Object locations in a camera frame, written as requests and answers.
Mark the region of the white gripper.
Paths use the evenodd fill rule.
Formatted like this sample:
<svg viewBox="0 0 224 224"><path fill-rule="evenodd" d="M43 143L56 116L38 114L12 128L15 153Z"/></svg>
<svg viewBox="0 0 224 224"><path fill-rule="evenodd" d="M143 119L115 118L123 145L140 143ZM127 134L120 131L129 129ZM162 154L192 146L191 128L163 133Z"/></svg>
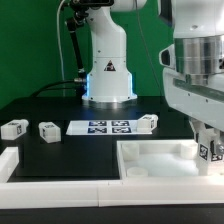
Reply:
<svg viewBox="0 0 224 224"><path fill-rule="evenodd" d="M192 117L189 124L194 140L199 141L203 123L224 132L224 74L210 76L207 86L187 84L184 75L176 71L173 44L159 53L159 62L164 66L165 99L171 108ZM224 133L215 137L211 152L213 161L224 159Z"/></svg>

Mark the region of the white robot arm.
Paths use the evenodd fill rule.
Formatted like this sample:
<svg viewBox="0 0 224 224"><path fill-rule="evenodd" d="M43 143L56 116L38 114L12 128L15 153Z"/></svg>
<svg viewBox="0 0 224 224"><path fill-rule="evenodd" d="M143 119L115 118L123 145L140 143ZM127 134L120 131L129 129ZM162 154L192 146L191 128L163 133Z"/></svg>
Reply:
<svg viewBox="0 0 224 224"><path fill-rule="evenodd" d="M147 0L70 0L71 32L88 24L93 67L82 73L85 103L121 106L137 99L126 67L126 33L113 12L133 11ZM174 28L173 44L159 53L168 105L192 118L199 155L224 156L224 0L157 0L158 14Z"/></svg>

